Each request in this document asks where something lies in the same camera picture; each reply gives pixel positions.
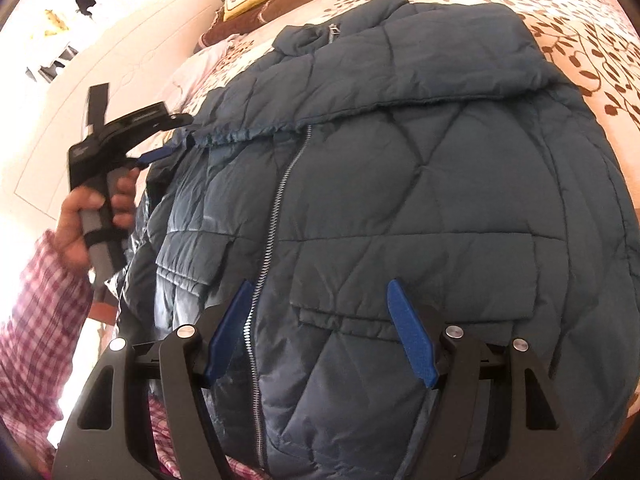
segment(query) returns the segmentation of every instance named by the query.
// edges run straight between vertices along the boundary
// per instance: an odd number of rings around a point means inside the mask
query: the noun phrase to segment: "silver zipper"
[[[333,43],[335,38],[340,35],[340,27],[335,23],[329,25],[329,43]]]
[[[289,175],[291,174],[291,170],[296,165],[296,162],[302,155],[302,152],[305,151],[306,146],[309,143],[309,139],[311,138],[311,126],[306,128],[306,138],[305,142],[302,144],[302,147],[298,151],[298,154],[294,157],[294,159],[289,164],[287,171],[284,172],[284,175],[280,179],[280,184],[278,185],[278,190],[276,192],[276,198],[273,201],[273,209],[271,210],[271,218],[269,220],[269,232],[267,235],[267,244],[264,250],[264,259],[262,260],[262,268],[260,269],[260,275],[258,276],[258,281],[255,284],[254,295],[251,298],[251,310],[249,311],[249,316],[246,319],[246,323],[244,324],[244,345],[246,346],[246,352],[249,355],[249,364],[251,366],[251,406],[252,412],[254,414],[254,426],[255,426],[255,451],[258,456],[258,464],[261,468],[264,469],[265,461],[264,461],[264,433],[262,431],[262,399],[260,397],[260,386],[258,386],[258,368],[255,361],[255,352],[254,347],[252,345],[251,332],[254,324],[255,317],[255,309],[258,305],[258,300],[260,300],[260,294],[262,292],[262,288],[264,287],[264,282],[267,279],[267,274],[269,273],[269,267],[271,266],[271,258],[273,256],[273,247],[275,245],[276,239],[276,229],[278,227],[278,216],[280,215],[280,206],[282,205],[282,196],[284,194],[284,188],[287,185],[287,180],[289,179]]]

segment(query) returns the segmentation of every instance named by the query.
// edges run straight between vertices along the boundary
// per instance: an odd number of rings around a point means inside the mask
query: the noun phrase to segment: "pink plaid sleeve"
[[[160,463],[164,465],[169,473],[176,478],[180,478],[178,465],[175,461],[174,446],[171,443],[169,434],[169,426],[166,423],[166,411],[162,403],[153,396],[149,396],[149,412],[151,413],[151,427],[153,428],[156,451],[158,452]],[[271,477],[264,471],[253,469],[229,456],[226,457],[226,460],[238,480],[271,480]]]
[[[92,301],[89,280],[66,269],[52,238],[47,231],[37,241],[15,306],[0,324],[0,416],[49,469],[54,449],[47,435],[62,420],[58,400]]]

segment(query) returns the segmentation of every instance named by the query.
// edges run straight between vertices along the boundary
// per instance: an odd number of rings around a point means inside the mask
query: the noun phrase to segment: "hand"
[[[118,180],[118,194],[111,197],[114,211],[113,224],[130,230],[135,224],[136,180],[140,170],[129,171],[127,176]],[[84,244],[82,222],[79,211],[98,210],[104,205],[105,197],[88,187],[75,188],[65,198],[60,208],[58,227],[53,237],[53,247],[60,253],[63,263],[72,272],[86,274],[91,268],[89,251]]]

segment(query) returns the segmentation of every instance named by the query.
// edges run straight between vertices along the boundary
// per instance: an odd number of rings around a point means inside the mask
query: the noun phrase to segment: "silver bolt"
[[[447,329],[444,332],[452,339],[460,339],[463,335],[465,335],[465,331],[456,325],[447,326]]]
[[[524,341],[524,339],[514,339],[513,340],[513,347],[518,352],[526,352],[527,350],[529,350],[529,343]]]
[[[109,349],[117,352],[119,350],[122,350],[126,345],[127,342],[124,341],[123,338],[119,337],[109,343]]]
[[[193,325],[182,325],[177,332],[178,337],[182,339],[188,339],[195,333],[196,327],[194,327]]]

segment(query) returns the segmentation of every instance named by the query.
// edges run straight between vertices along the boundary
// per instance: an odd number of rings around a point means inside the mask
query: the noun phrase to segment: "dark blue quilted jacket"
[[[529,341],[590,471],[604,460],[640,371],[638,223],[580,92],[511,10],[373,0],[286,27],[175,138],[120,330],[162,337],[255,286],[209,396],[227,454],[278,480],[402,478],[434,395],[388,314],[400,278],[486,342]]]

